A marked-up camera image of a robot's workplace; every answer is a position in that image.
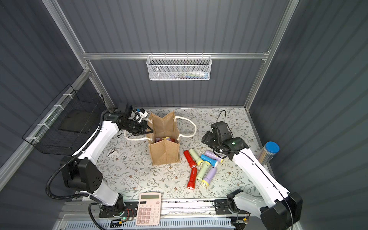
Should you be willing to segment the purple flashlight horizontal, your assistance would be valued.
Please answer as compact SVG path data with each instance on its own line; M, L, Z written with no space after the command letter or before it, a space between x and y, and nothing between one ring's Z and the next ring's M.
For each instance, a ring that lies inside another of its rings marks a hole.
M209 158L212 158L214 160L217 160L218 162L222 163L223 159L219 156L217 156L214 152L206 150L205 151L205 155L208 156Z

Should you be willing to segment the blue flashlight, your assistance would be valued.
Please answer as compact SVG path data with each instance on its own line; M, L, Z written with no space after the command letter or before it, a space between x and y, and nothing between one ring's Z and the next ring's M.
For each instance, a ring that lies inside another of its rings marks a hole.
M217 160L212 159L204 154L201 155L201 159L205 162L210 163L213 167L217 167L217 165L219 164Z

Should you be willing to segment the brown paper tote bag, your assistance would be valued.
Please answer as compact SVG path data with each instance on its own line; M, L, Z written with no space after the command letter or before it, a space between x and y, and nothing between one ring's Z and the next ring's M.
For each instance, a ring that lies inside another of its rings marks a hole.
M190 135L184 135L179 132L177 121L179 119L186 120L193 125L193 131ZM153 129L153 133L146 134L144 138L135 139L135 141L148 141L148 149L153 165L172 164L180 162L180 139L191 138L197 132L196 124L181 116L177 116L174 112L170 112L164 117L151 114L148 119L148 125ZM156 138L170 137L175 142L163 140L156 142Z

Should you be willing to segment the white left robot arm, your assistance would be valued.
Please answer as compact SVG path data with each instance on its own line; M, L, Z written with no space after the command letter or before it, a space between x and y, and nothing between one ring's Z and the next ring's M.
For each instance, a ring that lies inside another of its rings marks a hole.
M65 186L104 206L123 210L123 196L107 185L96 164L104 148L119 131L127 131L131 136L152 133L147 116L148 112L144 109L132 111L128 108L113 113L109 109L103 111L98 128L86 143L71 157L64 157L60 162Z

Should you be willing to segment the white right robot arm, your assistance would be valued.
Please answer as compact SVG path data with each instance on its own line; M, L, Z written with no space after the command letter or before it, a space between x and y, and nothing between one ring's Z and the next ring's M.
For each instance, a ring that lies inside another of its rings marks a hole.
M234 138L230 134L216 136L208 131L202 137L202 143L238 165L262 196L259 200L237 189L227 195L230 212L237 214L246 211L258 217L268 230L292 229L301 219L301 196L297 192L290 193L278 183L255 158L243 139Z

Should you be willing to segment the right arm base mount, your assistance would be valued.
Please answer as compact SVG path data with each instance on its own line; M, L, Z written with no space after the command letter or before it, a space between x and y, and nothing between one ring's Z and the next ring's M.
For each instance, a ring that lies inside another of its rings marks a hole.
M249 212L238 209L231 201L228 201L228 199L216 199L212 201L212 205L217 215L250 215Z

